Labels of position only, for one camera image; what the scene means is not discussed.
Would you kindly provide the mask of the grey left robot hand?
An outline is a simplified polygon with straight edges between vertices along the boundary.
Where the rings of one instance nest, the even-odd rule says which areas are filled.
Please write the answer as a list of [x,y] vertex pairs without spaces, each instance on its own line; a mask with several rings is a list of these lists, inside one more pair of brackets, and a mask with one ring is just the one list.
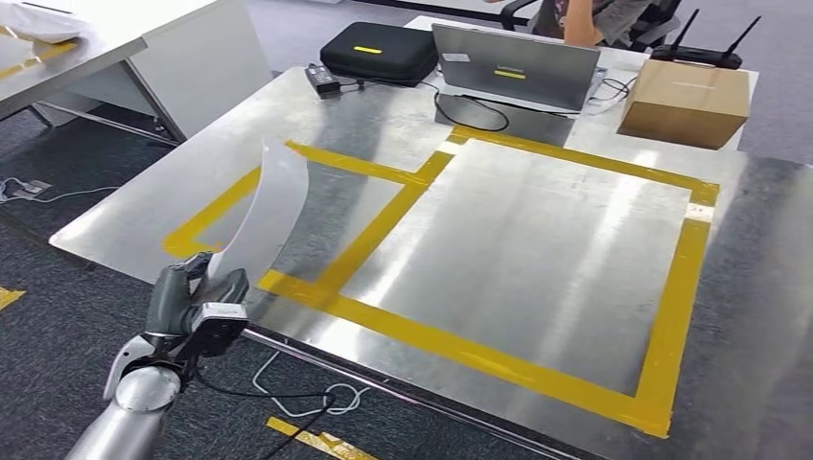
[[191,335],[206,303],[240,305],[249,290],[243,268],[220,278],[208,275],[212,252],[199,252],[184,262],[163,268],[154,285],[148,307],[146,332]]

